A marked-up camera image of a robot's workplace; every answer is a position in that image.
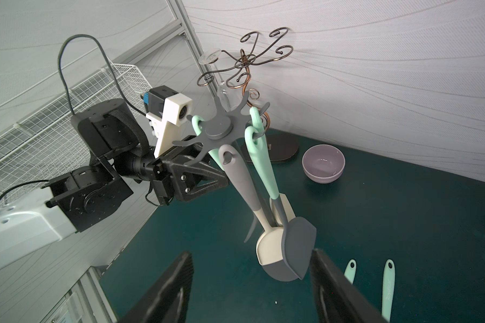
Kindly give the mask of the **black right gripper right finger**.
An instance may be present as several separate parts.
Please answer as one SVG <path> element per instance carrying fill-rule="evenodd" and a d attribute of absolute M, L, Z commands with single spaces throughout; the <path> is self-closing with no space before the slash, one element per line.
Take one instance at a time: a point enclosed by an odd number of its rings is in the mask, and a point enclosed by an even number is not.
<path fill-rule="evenodd" d="M 309 271 L 319 322 L 386 323 L 323 250 L 312 251 Z"/>

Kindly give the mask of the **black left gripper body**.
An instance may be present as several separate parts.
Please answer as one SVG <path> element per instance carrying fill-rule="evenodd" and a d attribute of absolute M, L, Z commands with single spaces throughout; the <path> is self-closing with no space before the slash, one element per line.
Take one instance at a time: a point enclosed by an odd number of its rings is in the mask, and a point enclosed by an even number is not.
<path fill-rule="evenodd" d="M 174 147 L 147 163 L 148 178 L 158 206 L 171 201 L 189 202 L 230 184 L 226 173 L 206 154 L 193 165 L 187 162 L 200 156 L 202 145 Z"/>

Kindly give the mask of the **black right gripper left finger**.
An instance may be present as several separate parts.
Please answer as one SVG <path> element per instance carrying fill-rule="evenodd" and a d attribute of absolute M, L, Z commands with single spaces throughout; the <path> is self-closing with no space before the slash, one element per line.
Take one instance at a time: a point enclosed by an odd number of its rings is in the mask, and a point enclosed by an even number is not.
<path fill-rule="evenodd" d="M 119 321 L 185 322 L 193 274 L 192 254 L 184 251 Z"/>

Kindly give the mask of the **grey cream handled spoon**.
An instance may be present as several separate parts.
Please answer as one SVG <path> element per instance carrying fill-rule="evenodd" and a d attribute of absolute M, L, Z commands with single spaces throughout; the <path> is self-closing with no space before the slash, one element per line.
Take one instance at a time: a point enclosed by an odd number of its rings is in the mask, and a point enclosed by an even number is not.
<path fill-rule="evenodd" d="M 256 243 L 256 255 L 263 270 L 273 279 L 282 282 L 294 281 L 299 276 L 287 265 L 282 251 L 282 227 L 272 227 L 253 184 L 244 159 L 229 144 L 219 148 L 219 158 L 231 183 L 253 211 L 262 225 L 264 233 Z"/>

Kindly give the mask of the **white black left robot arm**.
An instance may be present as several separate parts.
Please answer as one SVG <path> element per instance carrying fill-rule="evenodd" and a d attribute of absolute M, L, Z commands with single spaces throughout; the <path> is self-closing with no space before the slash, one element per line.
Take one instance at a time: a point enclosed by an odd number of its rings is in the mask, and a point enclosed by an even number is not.
<path fill-rule="evenodd" d="M 74 114 L 71 124 L 90 150 L 90 163 L 37 180 L 35 190 L 0 205 L 0 270 L 114 214 L 133 195 L 128 179 L 147 182 L 163 205 L 191 201 L 229 184 L 197 143 L 155 157 L 155 147 L 121 98 Z"/>

